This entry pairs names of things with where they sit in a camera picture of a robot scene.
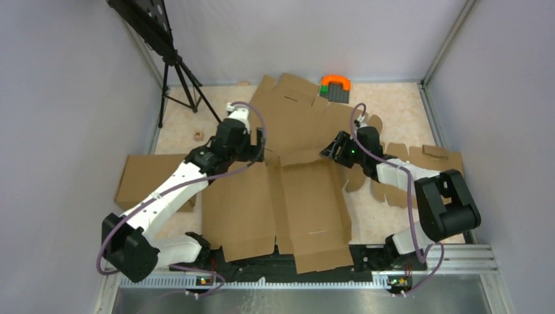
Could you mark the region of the large cardboard box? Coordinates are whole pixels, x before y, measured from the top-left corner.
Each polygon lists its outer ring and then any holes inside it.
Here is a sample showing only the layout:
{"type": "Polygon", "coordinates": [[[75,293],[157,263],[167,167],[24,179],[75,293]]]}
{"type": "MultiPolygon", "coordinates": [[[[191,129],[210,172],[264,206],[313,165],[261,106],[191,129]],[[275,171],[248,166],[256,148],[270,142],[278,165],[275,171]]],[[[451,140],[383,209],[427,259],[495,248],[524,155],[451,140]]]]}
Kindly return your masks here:
{"type": "Polygon", "coordinates": [[[316,150],[236,163],[202,192],[202,235],[233,262],[278,250],[297,273],[354,264],[339,166],[316,150]]]}

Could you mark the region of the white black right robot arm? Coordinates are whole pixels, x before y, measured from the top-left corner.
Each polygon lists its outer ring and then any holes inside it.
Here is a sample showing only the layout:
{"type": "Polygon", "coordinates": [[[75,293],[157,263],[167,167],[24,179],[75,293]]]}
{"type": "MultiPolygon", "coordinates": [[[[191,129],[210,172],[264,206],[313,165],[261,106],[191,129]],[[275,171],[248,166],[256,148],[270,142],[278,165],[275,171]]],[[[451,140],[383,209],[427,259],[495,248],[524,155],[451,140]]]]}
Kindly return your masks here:
{"type": "Polygon", "coordinates": [[[419,220],[410,213],[408,228],[385,240],[384,262],[393,270],[425,263],[434,244],[481,225],[481,214],[462,172],[426,169],[385,153],[373,126],[356,121],[351,133],[339,131],[319,154],[349,169],[360,166],[375,183],[403,191],[408,208],[417,207],[419,220]]]}

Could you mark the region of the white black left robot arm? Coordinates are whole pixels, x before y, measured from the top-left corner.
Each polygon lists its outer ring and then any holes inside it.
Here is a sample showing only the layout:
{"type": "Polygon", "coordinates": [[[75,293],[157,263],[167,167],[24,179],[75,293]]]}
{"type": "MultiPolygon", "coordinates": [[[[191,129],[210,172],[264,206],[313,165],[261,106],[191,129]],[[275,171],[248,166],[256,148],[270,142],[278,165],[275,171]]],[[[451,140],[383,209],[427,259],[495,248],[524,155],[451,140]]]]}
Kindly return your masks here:
{"type": "Polygon", "coordinates": [[[160,267],[187,263],[194,270],[207,267],[210,253],[191,232],[158,239],[159,229],[187,201],[216,180],[237,175],[264,160],[267,127],[252,104],[235,101],[209,141],[191,150],[176,170],[144,200],[122,214],[107,215],[101,226],[96,270],[105,260],[132,282],[140,282],[160,267]]]}

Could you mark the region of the folded brown cardboard box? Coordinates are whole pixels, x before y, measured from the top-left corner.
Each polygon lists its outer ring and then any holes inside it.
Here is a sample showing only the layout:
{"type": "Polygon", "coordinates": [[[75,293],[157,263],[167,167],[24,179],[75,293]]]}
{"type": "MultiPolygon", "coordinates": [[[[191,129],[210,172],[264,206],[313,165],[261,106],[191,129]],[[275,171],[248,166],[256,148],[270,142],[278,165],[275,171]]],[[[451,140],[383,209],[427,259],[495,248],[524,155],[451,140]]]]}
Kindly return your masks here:
{"type": "Polygon", "coordinates": [[[185,159],[185,154],[129,155],[115,203],[127,211],[165,182],[185,159]]]}

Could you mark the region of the flat cardboard blank underneath left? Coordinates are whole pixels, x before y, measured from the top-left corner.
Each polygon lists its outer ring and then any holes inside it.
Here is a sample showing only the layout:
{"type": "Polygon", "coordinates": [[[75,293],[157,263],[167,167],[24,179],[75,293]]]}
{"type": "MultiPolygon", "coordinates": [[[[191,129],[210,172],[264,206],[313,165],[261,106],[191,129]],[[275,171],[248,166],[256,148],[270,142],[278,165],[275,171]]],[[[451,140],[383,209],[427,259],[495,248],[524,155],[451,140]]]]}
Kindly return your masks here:
{"type": "Polygon", "coordinates": [[[350,132],[353,108],[318,95],[319,86],[297,75],[264,75],[250,104],[266,124],[264,161],[326,148],[340,131],[350,132]]]}

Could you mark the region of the small wooden letter cube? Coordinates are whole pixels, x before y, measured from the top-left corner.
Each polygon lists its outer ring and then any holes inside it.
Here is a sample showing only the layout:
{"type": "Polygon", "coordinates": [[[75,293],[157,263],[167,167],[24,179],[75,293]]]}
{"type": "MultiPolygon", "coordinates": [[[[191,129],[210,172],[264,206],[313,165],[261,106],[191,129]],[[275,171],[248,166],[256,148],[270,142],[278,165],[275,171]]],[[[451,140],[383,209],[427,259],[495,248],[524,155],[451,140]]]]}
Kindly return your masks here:
{"type": "Polygon", "coordinates": [[[202,132],[202,131],[196,131],[196,132],[194,133],[193,139],[194,139],[195,141],[203,141],[203,140],[204,140],[204,137],[205,137],[204,132],[202,132]]]}

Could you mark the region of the orange green grey toy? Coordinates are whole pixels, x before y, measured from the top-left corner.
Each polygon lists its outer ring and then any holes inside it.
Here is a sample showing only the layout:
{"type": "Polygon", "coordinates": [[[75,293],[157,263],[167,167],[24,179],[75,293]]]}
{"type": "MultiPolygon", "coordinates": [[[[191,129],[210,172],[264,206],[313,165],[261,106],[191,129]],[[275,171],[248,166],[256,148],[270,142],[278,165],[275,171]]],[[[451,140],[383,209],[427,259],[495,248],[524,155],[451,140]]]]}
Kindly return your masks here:
{"type": "Polygon", "coordinates": [[[320,81],[319,95],[330,102],[348,104],[351,81],[340,75],[325,75],[320,81]]]}

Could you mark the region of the flat cardboard blank at right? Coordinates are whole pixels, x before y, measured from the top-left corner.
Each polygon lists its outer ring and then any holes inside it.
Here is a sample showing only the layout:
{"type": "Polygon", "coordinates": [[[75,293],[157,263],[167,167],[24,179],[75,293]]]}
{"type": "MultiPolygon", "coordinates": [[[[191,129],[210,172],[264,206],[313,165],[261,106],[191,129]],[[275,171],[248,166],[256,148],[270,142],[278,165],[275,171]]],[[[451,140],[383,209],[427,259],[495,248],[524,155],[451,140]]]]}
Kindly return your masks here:
{"type": "MultiPolygon", "coordinates": [[[[414,172],[415,167],[429,169],[437,172],[456,169],[460,173],[463,170],[463,158],[460,152],[449,151],[442,147],[422,145],[420,147],[408,147],[401,143],[384,144],[384,153],[392,155],[402,160],[412,172],[412,178],[417,179],[414,172]]],[[[361,166],[354,165],[351,169],[344,166],[337,166],[340,174],[340,182],[346,185],[347,192],[356,192],[362,188],[365,181],[369,178],[363,173],[361,166]]],[[[385,167],[386,182],[378,183],[371,180],[370,189],[372,195],[379,202],[386,202],[388,205],[406,208],[407,202],[407,174],[389,166],[385,167]]]]}

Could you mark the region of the black tripod stand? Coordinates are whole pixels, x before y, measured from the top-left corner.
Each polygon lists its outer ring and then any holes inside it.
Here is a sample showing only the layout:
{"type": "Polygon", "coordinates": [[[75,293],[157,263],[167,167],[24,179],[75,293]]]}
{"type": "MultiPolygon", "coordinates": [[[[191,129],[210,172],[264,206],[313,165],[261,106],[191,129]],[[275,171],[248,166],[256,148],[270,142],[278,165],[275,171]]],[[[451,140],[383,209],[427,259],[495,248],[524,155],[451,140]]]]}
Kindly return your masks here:
{"type": "Polygon", "coordinates": [[[187,67],[174,45],[173,33],[165,1],[113,0],[107,3],[112,9],[115,9],[117,14],[135,32],[137,32],[145,41],[145,44],[162,58],[164,73],[158,127],[162,128],[164,125],[163,119],[167,99],[191,109],[194,113],[198,111],[200,103],[204,102],[216,121],[221,122],[219,115],[215,112],[215,109],[201,91],[203,84],[187,67]],[[168,75],[170,68],[174,68],[177,73],[188,100],[186,103],[170,97],[168,94],[168,75]]]}

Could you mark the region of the aluminium frame rail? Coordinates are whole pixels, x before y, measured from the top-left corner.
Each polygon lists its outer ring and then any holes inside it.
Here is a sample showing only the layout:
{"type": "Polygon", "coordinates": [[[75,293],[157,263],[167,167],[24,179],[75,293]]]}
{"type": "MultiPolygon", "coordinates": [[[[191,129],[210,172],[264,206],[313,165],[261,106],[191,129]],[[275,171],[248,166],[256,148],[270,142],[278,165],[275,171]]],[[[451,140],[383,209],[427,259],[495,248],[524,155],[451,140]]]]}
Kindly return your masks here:
{"type": "Polygon", "coordinates": [[[423,271],[373,271],[372,281],[227,283],[212,271],[161,268],[138,283],[103,280],[96,313],[513,313],[488,245],[434,247],[423,271]]]}

